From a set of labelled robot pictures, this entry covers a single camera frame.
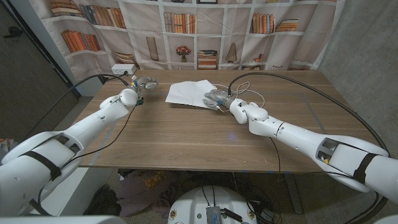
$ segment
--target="table leg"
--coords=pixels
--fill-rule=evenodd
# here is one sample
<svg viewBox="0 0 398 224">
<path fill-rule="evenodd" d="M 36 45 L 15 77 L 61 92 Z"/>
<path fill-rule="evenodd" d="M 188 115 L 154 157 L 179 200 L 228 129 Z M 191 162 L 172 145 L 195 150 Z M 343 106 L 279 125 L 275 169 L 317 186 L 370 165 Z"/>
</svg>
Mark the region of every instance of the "table leg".
<svg viewBox="0 0 398 224">
<path fill-rule="evenodd" d="M 293 210 L 296 214 L 302 214 L 303 208 L 301 206 L 301 201 L 299 197 L 299 192 L 297 190 L 296 181 L 293 174 L 284 174 L 287 184 L 287 189 L 289 190 L 290 198 L 292 199 Z"/>
</svg>

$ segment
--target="black strap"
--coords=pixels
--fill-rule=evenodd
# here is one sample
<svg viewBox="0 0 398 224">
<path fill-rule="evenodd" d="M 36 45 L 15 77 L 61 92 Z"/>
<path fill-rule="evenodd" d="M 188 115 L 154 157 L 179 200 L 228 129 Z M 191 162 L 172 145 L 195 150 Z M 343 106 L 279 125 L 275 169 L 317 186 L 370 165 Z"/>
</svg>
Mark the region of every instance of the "black strap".
<svg viewBox="0 0 398 224">
<path fill-rule="evenodd" d="M 40 155 L 37 152 L 34 151 L 29 151 L 25 152 L 20 156 L 30 156 L 33 159 L 41 162 L 43 165 L 45 165 L 47 168 L 50 170 L 50 175 L 51 175 L 51 180 L 55 180 L 55 178 L 59 177 L 61 175 L 61 169 L 57 167 L 53 162 L 48 160 L 46 157 Z"/>
<path fill-rule="evenodd" d="M 368 167 L 369 163 L 371 163 L 372 159 L 375 156 L 380 156 L 378 154 L 374 154 L 374 153 L 368 153 L 362 160 L 362 162 L 360 163 L 359 167 L 354 171 L 354 176 L 353 178 L 355 180 L 357 180 L 358 182 L 365 184 L 365 178 L 366 178 L 366 174 L 365 174 L 365 170 Z"/>
</svg>

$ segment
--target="robot finger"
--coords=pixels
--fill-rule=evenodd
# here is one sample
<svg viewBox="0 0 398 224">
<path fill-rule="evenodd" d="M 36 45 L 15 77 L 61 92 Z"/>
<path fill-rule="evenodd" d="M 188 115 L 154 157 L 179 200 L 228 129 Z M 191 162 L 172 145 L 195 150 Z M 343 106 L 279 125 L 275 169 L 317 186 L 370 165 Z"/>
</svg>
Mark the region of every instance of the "robot finger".
<svg viewBox="0 0 398 224">
<path fill-rule="evenodd" d="M 209 101 L 209 100 L 203 99 L 202 102 L 203 102 L 205 105 L 207 105 L 207 106 L 209 106 L 209 107 L 212 107 L 212 108 L 215 108 L 215 107 L 218 106 L 218 103 L 215 102 L 215 101 Z"/>
</svg>

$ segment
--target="red flowers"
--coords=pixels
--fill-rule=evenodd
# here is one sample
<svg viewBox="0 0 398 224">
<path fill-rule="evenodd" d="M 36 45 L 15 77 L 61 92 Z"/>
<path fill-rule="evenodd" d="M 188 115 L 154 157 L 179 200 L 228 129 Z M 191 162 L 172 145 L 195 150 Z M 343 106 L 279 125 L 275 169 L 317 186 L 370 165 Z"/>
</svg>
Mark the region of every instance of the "red flowers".
<svg viewBox="0 0 398 224">
<path fill-rule="evenodd" d="M 177 49 L 176 49 L 176 54 L 178 54 L 178 55 L 185 56 L 190 53 L 191 53 L 191 50 L 187 46 L 180 46 L 180 47 L 177 47 Z"/>
</svg>

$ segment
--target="wooden table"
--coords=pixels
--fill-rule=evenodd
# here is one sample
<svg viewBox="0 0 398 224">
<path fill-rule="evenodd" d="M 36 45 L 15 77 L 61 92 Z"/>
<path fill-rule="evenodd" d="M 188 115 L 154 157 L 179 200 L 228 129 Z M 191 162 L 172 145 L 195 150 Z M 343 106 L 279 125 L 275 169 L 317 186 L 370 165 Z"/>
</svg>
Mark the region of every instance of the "wooden table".
<svg viewBox="0 0 398 224">
<path fill-rule="evenodd" d="M 139 70 L 137 77 L 153 77 L 160 83 L 152 91 L 143 91 L 144 104 L 130 117 L 118 140 L 101 152 L 86 156 L 83 167 L 130 169 L 213 170 L 234 172 L 275 172 L 278 158 L 271 140 L 249 132 L 248 124 L 238 124 L 230 113 L 194 106 L 166 103 L 172 83 L 207 79 L 228 86 L 238 75 L 237 70 Z M 345 105 L 347 102 L 322 73 L 316 71 L 275 72 L 318 88 Z M 311 131 L 343 134 L 376 141 L 351 115 L 316 93 L 275 77 L 251 76 L 234 85 L 250 81 L 250 89 L 266 100 L 264 108 L 282 121 Z M 118 94 L 124 85 L 108 82 L 102 87 L 76 122 L 99 109 L 100 103 Z M 246 92 L 239 96 L 261 105 L 262 99 Z M 86 152 L 109 144 L 120 132 L 127 116 L 108 128 Z M 282 172 L 320 170 L 303 154 L 275 141 Z"/>
</svg>

